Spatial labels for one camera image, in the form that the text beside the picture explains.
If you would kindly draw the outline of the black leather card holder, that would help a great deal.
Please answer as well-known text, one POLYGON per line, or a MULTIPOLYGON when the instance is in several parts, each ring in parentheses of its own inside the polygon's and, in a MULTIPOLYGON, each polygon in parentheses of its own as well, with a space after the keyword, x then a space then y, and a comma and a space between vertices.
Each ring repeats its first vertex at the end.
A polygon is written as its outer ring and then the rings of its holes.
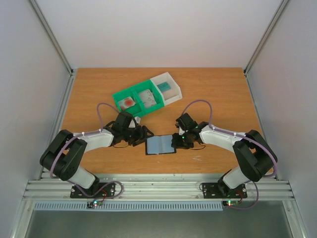
POLYGON ((176 149, 172 147, 172 135, 160 135, 147 138, 145 150, 146 155, 176 153, 176 149))

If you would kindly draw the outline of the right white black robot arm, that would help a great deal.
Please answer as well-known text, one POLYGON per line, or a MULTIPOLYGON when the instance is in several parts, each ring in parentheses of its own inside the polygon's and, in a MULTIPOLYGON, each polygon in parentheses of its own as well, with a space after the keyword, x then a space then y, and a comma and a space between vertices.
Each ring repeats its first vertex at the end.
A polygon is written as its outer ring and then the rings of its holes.
POLYGON ((217 181, 216 190, 222 197, 231 196, 243 183, 258 182, 271 169, 271 175, 276 175, 277 156, 256 130, 233 132, 205 121, 197 123, 188 113, 176 119, 175 126, 179 129, 172 135, 171 146, 175 149, 192 149, 197 142, 234 153, 238 167, 229 170, 217 181))

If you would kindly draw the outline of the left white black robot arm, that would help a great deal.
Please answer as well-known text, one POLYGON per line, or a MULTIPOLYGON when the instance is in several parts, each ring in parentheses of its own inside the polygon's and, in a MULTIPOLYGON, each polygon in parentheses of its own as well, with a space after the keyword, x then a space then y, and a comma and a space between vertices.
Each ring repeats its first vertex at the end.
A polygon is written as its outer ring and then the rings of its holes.
POLYGON ((113 147, 125 141, 128 146, 146 142, 154 134, 140 125, 132 114, 120 112, 116 120, 102 124, 96 131, 72 133, 61 130, 40 158, 40 165, 50 171, 50 177, 67 181, 76 186, 85 196, 95 197, 103 189, 93 173, 80 167, 86 152, 113 147))

